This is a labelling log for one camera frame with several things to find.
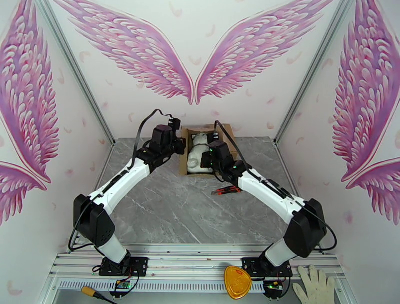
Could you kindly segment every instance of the white wall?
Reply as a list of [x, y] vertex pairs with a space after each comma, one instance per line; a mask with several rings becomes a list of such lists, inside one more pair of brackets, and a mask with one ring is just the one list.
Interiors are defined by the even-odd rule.
[[[1, 4], [1, 42], [18, 4], [16, 0]], [[92, 191], [111, 148], [39, 12], [37, 23], [43, 27], [51, 59], [59, 128], [58, 156], [46, 164], [51, 179], [51, 183], [43, 182], [47, 190], [28, 191], [21, 213], [17, 211], [0, 226], [0, 303], [8, 304], [36, 303], [56, 254], [66, 251], [72, 231], [74, 198]], [[0, 76], [0, 80], [0, 103], [5, 105], [8, 100], [4, 99], [4, 79]], [[0, 160], [26, 169], [2, 123]]]
[[[112, 5], [110, 9], [125, 15], [132, 14], [160, 29], [175, 48], [193, 82], [196, 82], [214, 47], [228, 29], [245, 18], [289, 2], [164, 0], [155, 5], [152, 1], [141, 0], [120, 0], [112, 4], [107, 0], [93, 1], [107, 8]], [[313, 0], [312, 3], [324, 2]], [[137, 79], [117, 68], [114, 61], [79, 34], [77, 27], [69, 21], [71, 14], [50, 0], [80, 68], [116, 138], [135, 137], [140, 122], [155, 108], [181, 118], [183, 125], [208, 124], [219, 119], [232, 124], [236, 136], [275, 137], [339, 3], [338, 0], [328, 2], [330, 4], [321, 10], [323, 17], [317, 21], [315, 29], [278, 58], [273, 66], [257, 74], [250, 82], [245, 82], [242, 88], [230, 95], [221, 99], [207, 95], [199, 105], [195, 102], [189, 105], [183, 96], [167, 99], [143, 88]], [[153, 125], [144, 129], [145, 136], [150, 135]]]
[[[400, 3], [396, 0], [376, 0], [376, 4], [381, 8], [387, 27], [399, 37]], [[339, 83], [343, 38], [348, 33], [349, 22], [354, 20], [355, 4], [336, 33], [323, 65], [279, 148], [302, 197], [315, 198], [322, 203], [325, 218], [338, 237], [335, 252], [358, 302], [398, 303], [400, 227], [382, 216], [379, 210], [373, 211], [372, 199], [366, 190], [359, 186], [346, 189], [348, 181], [341, 182], [347, 171], [346, 162], [334, 154], [333, 125], [337, 124], [333, 119], [335, 89]], [[398, 84], [398, 77], [389, 79], [391, 83]], [[400, 156], [399, 122], [400, 110], [397, 110], [369, 166]], [[392, 193], [398, 204], [399, 192], [395, 190]], [[324, 244], [330, 246], [332, 238], [327, 237]]]

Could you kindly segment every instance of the pink feather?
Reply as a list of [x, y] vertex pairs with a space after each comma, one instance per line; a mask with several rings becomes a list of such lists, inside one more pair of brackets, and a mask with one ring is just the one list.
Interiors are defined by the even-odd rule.
[[389, 221], [400, 223], [400, 157], [367, 167], [346, 188], [356, 186], [368, 191], [374, 212], [379, 209]]
[[399, 51], [375, 0], [357, 0], [344, 39], [333, 125], [335, 154], [347, 162], [342, 181], [372, 160], [399, 105]]
[[182, 95], [193, 103], [193, 84], [167, 37], [151, 23], [86, 0], [54, 0], [69, 12], [78, 32], [118, 68], [155, 93]]
[[206, 95], [233, 93], [297, 45], [333, 0], [295, 0], [231, 27], [215, 47], [195, 84], [196, 103]]
[[1, 43], [0, 71], [1, 120], [24, 165], [51, 183], [46, 163], [57, 156], [59, 145], [56, 93], [47, 43], [31, 0], [21, 0]]
[[46, 186], [26, 169], [0, 161], [0, 226], [3, 219], [8, 221], [16, 211], [21, 213], [27, 191], [34, 188], [47, 190]]

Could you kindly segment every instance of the cardboard box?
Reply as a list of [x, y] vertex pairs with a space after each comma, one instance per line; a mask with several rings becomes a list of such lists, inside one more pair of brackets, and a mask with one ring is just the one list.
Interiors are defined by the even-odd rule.
[[[236, 143], [234, 132], [230, 124], [223, 124], [223, 127], [228, 132], [230, 137], [232, 137], [233, 141]], [[233, 156], [233, 159], [236, 160], [238, 157], [238, 152], [236, 151], [234, 145], [230, 142], [228, 137], [224, 134], [220, 127], [217, 128], [217, 132], [219, 135], [219, 139], [227, 143], [229, 147], [229, 151]], [[189, 177], [204, 177], [204, 178], [213, 178], [214, 175], [210, 173], [197, 173], [192, 174], [188, 173], [188, 155], [189, 152], [193, 148], [192, 135], [198, 133], [214, 133], [214, 124], [206, 124], [205, 126], [198, 127], [182, 127], [181, 137], [186, 139], [186, 148], [184, 150], [184, 155], [181, 155], [179, 158], [179, 174]]]

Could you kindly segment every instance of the black cable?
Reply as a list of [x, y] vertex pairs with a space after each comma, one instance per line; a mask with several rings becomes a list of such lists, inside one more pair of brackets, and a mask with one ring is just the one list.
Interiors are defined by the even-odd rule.
[[214, 176], [215, 176], [215, 178], [219, 181], [219, 182], [221, 182], [221, 183], [225, 183], [225, 181], [223, 180], [223, 179], [220, 179], [219, 177], [218, 177], [218, 175], [217, 175], [217, 173], [214, 171]]
[[80, 213], [80, 216], [78, 217], [78, 220], [76, 221], [75, 226], [73, 227], [71, 236], [69, 237], [68, 249], [69, 249], [71, 252], [74, 252], [74, 251], [76, 251], [76, 250], [79, 250], [79, 249], [82, 249], [82, 248], [85, 248], [85, 247], [88, 247], [88, 246], [91, 246], [91, 245], [92, 245], [92, 243], [85, 244], [85, 245], [82, 245], [82, 246], [79, 246], [79, 247], [73, 247], [73, 245], [72, 245], [72, 239], [73, 239], [73, 237], [74, 237], [75, 231], [77, 231], [77, 227], [78, 227], [78, 225], [79, 225], [79, 223], [80, 223], [80, 221], [81, 221], [81, 219], [82, 219], [82, 216], [84, 215], [85, 211], [89, 208], [89, 206], [90, 206], [90, 203], [88, 203], [87, 206], [86, 206], [86, 207], [83, 209], [83, 211]]
[[264, 276], [264, 277], [252, 278], [251, 280], [252, 280], [253, 282], [262, 282], [262, 281], [265, 281], [265, 279], [266, 279], [266, 277]]
[[151, 113], [149, 116], [147, 116], [140, 124], [139, 129], [137, 130], [136, 134], [136, 139], [134, 142], [134, 147], [133, 147], [133, 155], [132, 155], [132, 163], [129, 166], [128, 169], [132, 169], [135, 165], [135, 159], [136, 159], [136, 154], [138, 153], [138, 146], [139, 146], [139, 140], [141, 139], [141, 133], [142, 129], [145, 126], [145, 124], [148, 122], [150, 118], [152, 118], [157, 112], [160, 112], [162, 116], [169, 116], [173, 119], [173, 116], [171, 114], [164, 114], [160, 109], [155, 109], [153, 113]]
[[127, 292], [127, 294], [129, 294], [132, 290], [134, 290], [135, 287], [136, 287], [136, 286], [138, 285], [138, 283], [139, 283], [139, 278], [140, 278], [140, 276], [139, 276], [139, 271], [136, 269], [136, 267], [134, 267], [133, 269], [136, 270], [136, 272], [137, 272], [137, 280], [136, 280], [136, 283], [133, 285], [133, 287]]
[[249, 164], [247, 163], [247, 161], [245, 160], [245, 157], [243, 156], [242, 152], [240, 151], [238, 145], [236, 144], [236, 142], [232, 139], [232, 137], [229, 135], [229, 133], [227, 132], [227, 130], [224, 128], [224, 126], [222, 125], [222, 123], [220, 123], [219, 120], [216, 120], [214, 122], [214, 133], [217, 132], [217, 125], [221, 128], [222, 132], [226, 135], [226, 137], [229, 139], [230, 143], [234, 146], [234, 148], [236, 149], [237, 153], [240, 156], [240, 159], [243, 161], [244, 167], [246, 168], [246, 171], [248, 172], [248, 174], [250, 174], [252, 177], [254, 177], [257, 181], [261, 181], [261, 178], [257, 175], [255, 175], [253, 172], [250, 171], [250, 167]]
[[[238, 145], [235, 143], [235, 141], [232, 139], [232, 137], [229, 135], [229, 133], [227, 132], [227, 130], [224, 128], [224, 126], [220, 123], [219, 120], [216, 120], [214, 123], [214, 133], [217, 132], [217, 125], [221, 128], [222, 132], [226, 135], [226, 137], [229, 139], [229, 141], [231, 142], [231, 144], [234, 146], [234, 148], [236, 149], [237, 153], [239, 154], [241, 160], [243, 161], [244, 167], [246, 168], [246, 171], [253, 176], [256, 180], [258, 180], [259, 182], [261, 181], [261, 178], [259, 178], [258, 176], [256, 176], [255, 174], [253, 174], [253, 172], [250, 171], [249, 168], [249, 164], [246, 162], [245, 158], [243, 157], [242, 152], [240, 151]], [[306, 208], [304, 208], [303, 205], [301, 205], [297, 200], [294, 200], [303, 210], [306, 210], [308, 213], [310, 213], [311, 215], [313, 215], [318, 221], [320, 221], [323, 225], [325, 225], [326, 228], [328, 228], [328, 230], [332, 233], [333, 235], [333, 239], [334, 239], [334, 244], [332, 247], [329, 248], [320, 248], [320, 249], [314, 249], [315, 251], [330, 251], [336, 248], [336, 246], [338, 245], [338, 238], [336, 237], [335, 232], [333, 231], [333, 229], [321, 218], [319, 218], [316, 214], [312, 213], [311, 211], [307, 210]]]
[[291, 283], [292, 283], [292, 278], [289, 276], [289, 285], [287, 285], [286, 291], [284, 293], [282, 293], [282, 295], [279, 297], [279, 299], [282, 299], [284, 296], [286, 296], [289, 289], [291, 288]]
[[331, 226], [329, 226], [323, 219], [321, 219], [318, 215], [312, 213], [310, 210], [308, 210], [307, 208], [304, 208], [303, 205], [301, 205], [297, 200], [294, 200], [296, 202], [296, 204], [298, 204], [303, 210], [307, 211], [309, 214], [313, 215], [318, 221], [320, 221], [326, 228], [328, 228], [328, 230], [330, 231], [330, 233], [333, 236], [333, 246], [329, 247], [329, 248], [319, 248], [319, 249], [314, 249], [313, 251], [330, 251], [336, 248], [336, 246], [338, 245], [338, 238], [336, 237], [336, 234], [334, 232], [334, 230], [331, 228]]

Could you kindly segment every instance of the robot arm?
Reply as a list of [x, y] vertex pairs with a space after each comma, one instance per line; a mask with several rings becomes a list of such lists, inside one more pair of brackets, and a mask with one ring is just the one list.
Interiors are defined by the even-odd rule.
[[184, 154], [186, 141], [176, 136], [180, 125], [181, 121], [176, 118], [170, 119], [168, 125], [158, 125], [151, 140], [115, 177], [89, 196], [81, 194], [74, 200], [76, 230], [91, 241], [115, 269], [120, 269], [121, 275], [129, 267], [130, 253], [116, 237], [110, 215], [141, 180], [165, 164], [173, 154]]
[[202, 167], [212, 167], [225, 182], [255, 196], [288, 224], [284, 237], [260, 256], [263, 275], [258, 276], [275, 277], [289, 265], [289, 260], [296, 256], [307, 258], [327, 234], [321, 204], [315, 199], [306, 201], [294, 196], [251, 166], [247, 168], [242, 160], [235, 161], [225, 142], [217, 140], [209, 147], [210, 152], [202, 156]]
[[[114, 275], [122, 276], [127, 272], [131, 256], [117, 239], [110, 215], [141, 180], [165, 164], [173, 154], [184, 154], [186, 142], [176, 136], [180, 123], [179, 119], [173, 118], [168, 126], [158, 125], [152, 139], [137, 151], [136, 159], [129, 161], [100, 189], [89, 196], [81, 194], [74, 201], [76, 230], [105, 255], [105, 260], [113, 269], [117, 269]], [[258, 198], [289, 225], [285, 236], [260, 256], [259, 266], [263, 276], [276, 277], [277, 272], [286, 267], [292, 258], [308, 257], [327, 233], [322, 223], [324, 214], [321, 204], [314, 199], [305, 201], [296, 197], [273, 180], [248, 168], [249, 165], [243, 161], [234, 161], [225, 142], [216, 140], [209, 147], [210, 152], [202, 156], [202, 167], [213, 168], [224, 181]]]

